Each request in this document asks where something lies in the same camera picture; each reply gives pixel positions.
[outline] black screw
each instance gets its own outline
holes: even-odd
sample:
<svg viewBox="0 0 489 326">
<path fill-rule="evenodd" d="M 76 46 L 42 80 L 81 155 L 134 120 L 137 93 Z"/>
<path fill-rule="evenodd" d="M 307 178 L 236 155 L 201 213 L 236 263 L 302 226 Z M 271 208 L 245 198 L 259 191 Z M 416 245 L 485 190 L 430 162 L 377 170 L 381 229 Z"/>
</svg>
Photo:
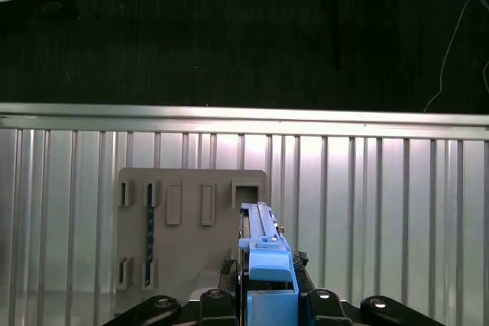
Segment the black screw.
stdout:
<svg viewBox="0 0 489 326">
<path fill-rule="evenodd" d="M 209 297 L 211 298 L 221 298 L 222 292 L 220 290 L 211 290 L 209 291 Z"/>
<path fill-rule="evenodd" d="M 158 299 L 156 301 L 155 305 L 158 308 L 166 308 L 166 307 L 170 307 L 171 302 L 168 299 L 166 299 L 166 298 L 162 298 L 162 299 Z"/>
<path fill-rule="evenodd" d="M 318 295 L 318 297 L 320 297 L 321 299 L 328 299 L 330 297 L 329 293 L 325 290 L 318 290 L 316 292 L 316 294 Z"/>
<path fill-rule="evenodd" d="M 377 308 L 386 308 L 387 307 L 387 305 L 385 304 L 385 302 L 382 299 L 372 299 L 372 300 L 370 300 L 370 303 L 372 305 L 374 305 L 374 307 L 377 307 Z"/>
</svg>

